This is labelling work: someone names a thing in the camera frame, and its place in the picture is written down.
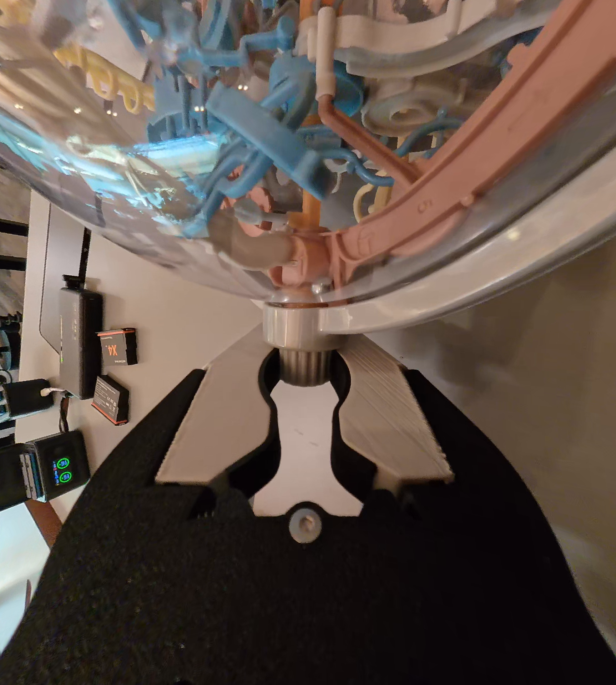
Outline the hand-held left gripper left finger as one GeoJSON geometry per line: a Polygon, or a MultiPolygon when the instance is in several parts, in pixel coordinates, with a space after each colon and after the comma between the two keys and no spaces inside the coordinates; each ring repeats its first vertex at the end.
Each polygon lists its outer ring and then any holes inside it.
{"type": "Polygon", "coordinates": [[[158,469],[157,484],[227,488],[252,498],[278,471],[278,350],[262,325],[214,358],[158,469]]]}

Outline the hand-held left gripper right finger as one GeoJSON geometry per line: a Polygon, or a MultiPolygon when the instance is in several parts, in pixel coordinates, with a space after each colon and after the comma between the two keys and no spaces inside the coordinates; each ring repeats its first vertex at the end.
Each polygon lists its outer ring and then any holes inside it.
{"type": "Polygon", "coordinates": [[[339,350],[350,388],[339,408],[345,445],[374,467],[374,490],[451,483],[455,475],[405,377],[404,368],[364,335],[339,350]]]}

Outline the silver knurled metal nut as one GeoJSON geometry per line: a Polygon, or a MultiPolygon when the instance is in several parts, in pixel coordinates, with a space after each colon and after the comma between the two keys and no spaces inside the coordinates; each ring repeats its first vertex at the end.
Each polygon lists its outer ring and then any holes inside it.
{"type": "Polygon", "coordinates": [[[280,379],[303,388],[328,382],[332,354],[344,338],[321,329],[322,309],[264,303],[262,312],[264,340],[278,350],[280,379]]]}

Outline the black charger box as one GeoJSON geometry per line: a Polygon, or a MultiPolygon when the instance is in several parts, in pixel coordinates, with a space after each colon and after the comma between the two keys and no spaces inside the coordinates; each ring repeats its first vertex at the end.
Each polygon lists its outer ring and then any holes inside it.
{"type": "Polygon", "coordinates": [[[103,295],[62,288],[59,316],[59,386],[76,398],[92,398],[102,368],[98,333],[104,325],[103,295]]]}

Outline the clear dome marble maze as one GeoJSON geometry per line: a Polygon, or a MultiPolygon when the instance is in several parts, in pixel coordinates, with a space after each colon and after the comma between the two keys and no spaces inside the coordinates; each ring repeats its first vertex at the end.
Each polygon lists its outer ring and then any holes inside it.
{"type": "Polygon", "coordinates": [[[178,276],[369,299],[616,86],[616,1],[0,1],[0,161],[178,276]]]}

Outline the black power adapter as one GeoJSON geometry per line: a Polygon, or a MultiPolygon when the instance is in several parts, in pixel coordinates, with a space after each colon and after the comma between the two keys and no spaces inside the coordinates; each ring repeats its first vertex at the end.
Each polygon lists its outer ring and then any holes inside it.
{"type": "Polygon", "coordinates": [[[16,421],[51,409],[55,400],[50,388],[50,382],[45,379],[0,385],[0,423],[16,421]]]}

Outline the black charger case green lights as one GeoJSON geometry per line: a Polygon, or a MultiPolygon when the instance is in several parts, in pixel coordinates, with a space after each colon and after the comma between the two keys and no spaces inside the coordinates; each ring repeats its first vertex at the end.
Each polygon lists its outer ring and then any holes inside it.
{"type": "Polygon", "coordinates": [[[81,431],[0,447],[0,512],[22,503],[47,503],[87,484],[90,466],[81,431]]]}

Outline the black battery orange edge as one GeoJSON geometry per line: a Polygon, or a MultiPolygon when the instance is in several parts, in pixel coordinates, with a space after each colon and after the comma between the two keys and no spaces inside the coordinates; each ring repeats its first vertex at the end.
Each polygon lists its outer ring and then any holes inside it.
{"type": "Polygon", "coordinates": [[[96,336],[100,341],[103,370],[113,366],[132,366],[138,363],[135,328],[100,331],[96,336]]]}
{"type": "Polygon", "coordinates": [[[130,416],[130,391],[111,376],[99,375],[91,406],[113,425],[125,425],[130,416]]]}

